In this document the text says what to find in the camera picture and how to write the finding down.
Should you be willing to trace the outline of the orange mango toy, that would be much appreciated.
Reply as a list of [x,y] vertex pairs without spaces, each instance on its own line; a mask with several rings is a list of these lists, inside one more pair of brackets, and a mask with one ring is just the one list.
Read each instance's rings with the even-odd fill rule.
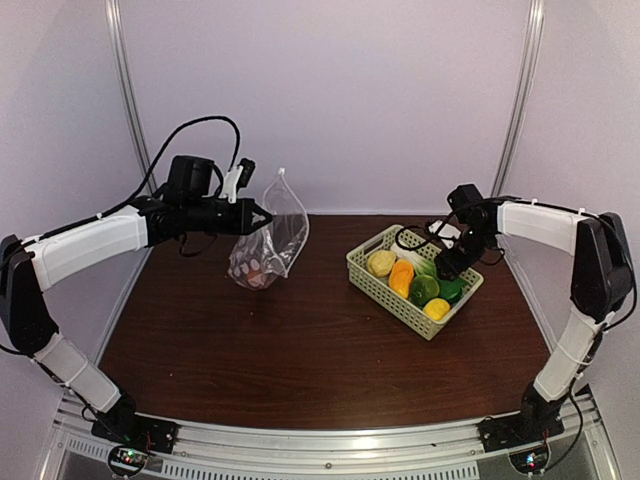
[[400,297],[407,299],[414,275],[414,267],[408,260],[397,260],[391,269],[388,285]]

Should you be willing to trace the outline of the clear zip top bag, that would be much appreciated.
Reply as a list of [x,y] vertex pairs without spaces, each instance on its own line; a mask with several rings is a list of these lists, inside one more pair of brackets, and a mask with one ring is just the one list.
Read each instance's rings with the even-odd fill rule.
[[276,275],[276,280],[287,279],[307,243],[310,233],[308,213],[288,184],[284,167],[279,168],[275,179],[265,189],[262,207],[273,214],[273,221],[237,240],[229,256],[227,271],[233,281],[232,271],[236,268],[244,272],[261,270]]

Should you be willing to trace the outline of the green lime toy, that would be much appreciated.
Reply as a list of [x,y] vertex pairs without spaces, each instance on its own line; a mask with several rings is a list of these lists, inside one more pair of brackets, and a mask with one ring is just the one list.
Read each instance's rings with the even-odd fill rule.
[[440,285],[436,278],[430,275],[418,275],[411,283],[409,301],[418,307],[424,307],[439,294]]

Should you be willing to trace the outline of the green bok choy toy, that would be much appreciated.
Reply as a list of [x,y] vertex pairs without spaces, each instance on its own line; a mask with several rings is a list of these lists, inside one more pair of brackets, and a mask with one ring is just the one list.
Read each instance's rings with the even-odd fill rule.
[[393,244],[391,250],[398,259],[408,260],[413,265],[414,278],[418,275],[430,275],[438,280],[440,294],[437,298],[445,299],[449,304],[455,304],[462,297],[465,282],[460,277],[454,281],[440,279],[437,275],[435,264],[416,251],[402,249],[397,244]]

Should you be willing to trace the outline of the brown potato toy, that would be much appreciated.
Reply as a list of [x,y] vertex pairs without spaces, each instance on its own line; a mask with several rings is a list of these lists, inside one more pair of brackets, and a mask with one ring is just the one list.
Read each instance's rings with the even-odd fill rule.
[[261,270],[249,269],[244,272],[240,268],[236,268],[232,273],[234,281],[249,290],[265,290],[277,279],[276,275]]

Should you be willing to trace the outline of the pale yellow bumpy fruit toy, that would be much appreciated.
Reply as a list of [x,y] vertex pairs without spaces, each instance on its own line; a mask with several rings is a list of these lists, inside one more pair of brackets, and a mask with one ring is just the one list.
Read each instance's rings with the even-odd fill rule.
[[396,260],[397,256],[393,251],[378,250],[368,257],[366,268],[375,278],[383,278],[391,273]]

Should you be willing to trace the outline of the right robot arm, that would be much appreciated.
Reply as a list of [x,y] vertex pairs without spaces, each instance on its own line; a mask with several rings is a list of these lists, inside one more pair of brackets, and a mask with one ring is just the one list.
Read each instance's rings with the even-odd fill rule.
[[473,184],[447,196],[451,217],[462,231],[435,259],[439,276],[453,280],[478,263],[501,238],[545,247],[554,260],[566,260],[563,279],[567,319],[556,346],[531,385],[529,405],[513,419],[519,440],[535,440],[551,424],[543,404],[564,400],[584,371],[597,344],[615,324],[615,314],[636,293],[636,279],[624,226],[612,212],[593,214],[516,197],[485,197]]

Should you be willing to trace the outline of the green plastic basket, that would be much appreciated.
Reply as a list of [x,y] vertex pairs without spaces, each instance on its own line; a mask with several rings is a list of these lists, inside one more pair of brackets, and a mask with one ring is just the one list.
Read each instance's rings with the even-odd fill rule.
[[349,281],[421,337],[431,340],[475,294],[483,284],[484,277],[472,268],[460,274],[458,277],[465,282],[462,297],[455,304],[450,304],[451,311],[442,321],[434,322],[423,313],[423,307],[414,305],[408,298],[402,298],[391,290],[388,285],[390,274],[375,278],[367,271],[368,257],[378,250],[391,250],[393,244],[405,250],[416,251],[433,263],[441,252],[440,248],[418,234],[401,225],[392,225],[346,255]]

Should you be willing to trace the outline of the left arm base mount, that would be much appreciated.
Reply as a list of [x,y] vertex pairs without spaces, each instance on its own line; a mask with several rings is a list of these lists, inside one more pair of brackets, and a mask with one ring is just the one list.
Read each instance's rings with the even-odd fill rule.
[[123,394],[107,412],[92,409],[92,413],[95,417],[91,428],[93,436],[145,452],[173,452],[178,425],[139,414],[128,394]]

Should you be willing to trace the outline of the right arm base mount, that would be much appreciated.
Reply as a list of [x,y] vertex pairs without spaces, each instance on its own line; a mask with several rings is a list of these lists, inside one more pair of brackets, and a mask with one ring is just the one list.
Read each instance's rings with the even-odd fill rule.
[[565,393],[559,399],[547,401],[529,384],[518,412],[503,417],[487,416],[477,424],[484,451],[510,449],[562,434],[560,409],[567,398]]

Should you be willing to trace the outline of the yellow lemon toy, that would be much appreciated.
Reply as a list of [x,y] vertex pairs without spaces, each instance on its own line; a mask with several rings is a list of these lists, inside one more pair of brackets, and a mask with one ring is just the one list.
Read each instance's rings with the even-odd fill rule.
[[423,307],[423,313],[434,322],[442,321],[450,311],[451,305],[442,298],[434,298]]

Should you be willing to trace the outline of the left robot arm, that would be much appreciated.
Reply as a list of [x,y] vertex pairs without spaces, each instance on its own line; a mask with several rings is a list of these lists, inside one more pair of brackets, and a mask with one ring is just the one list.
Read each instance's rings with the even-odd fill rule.
[[1,321],[13,351],[44,367],[95,411],[123,444],[137,442],[144,424],[123,405],[124,392],[60,332],[43,294],[60,281],[128,252],[154,247],[190,232],[250,235],[272,222],[251,198],[241,198],[255,163],[243,159],[227,173],[211,160],[173,159],[167,182],[153,196],[138,196],[112,213],[20,240],[1,242]]

